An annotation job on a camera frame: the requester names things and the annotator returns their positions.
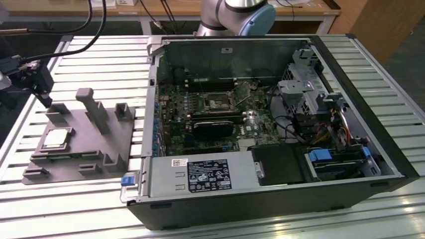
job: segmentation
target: power supply label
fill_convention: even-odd
[[[191,193],[231,189],[226,159],[187,162],[187,181]]]

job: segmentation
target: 3d printed holder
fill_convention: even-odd
[[[79,88],[75,99],[85,110],[53,104],[22,184],[121,177],[127,169],[135,109],[126,103],[105,109],[93,90]]]

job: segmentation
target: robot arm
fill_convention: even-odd
[[[274,18],[266,0],[202,0],[197,36],[265,35]]]

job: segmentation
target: motherboard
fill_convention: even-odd
[[[279,142],[257,80],[191,79],[158,87],[166,156],[246,151]]]

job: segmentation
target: wooden desk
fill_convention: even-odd
[[[7,21],[83,21],[86,18],[86,0],[0,0],[9,11]],[[157,20],[167,20],[159,0],[143,0],[145,6]],[[329,31],[339,10],[330,9],[322,0],[299,4],[302,8],[282,7],[275,0],[269,0],[275,7],[275,21],[318,21],[318,34]],[[198,21],[201,0],[167,0],[175,20]],[[99,20],[99,11],[94,11],[93,20]],[[151,34],[150,21],[139,3],[107,10],[110,21],[138,21],[145,35]]]

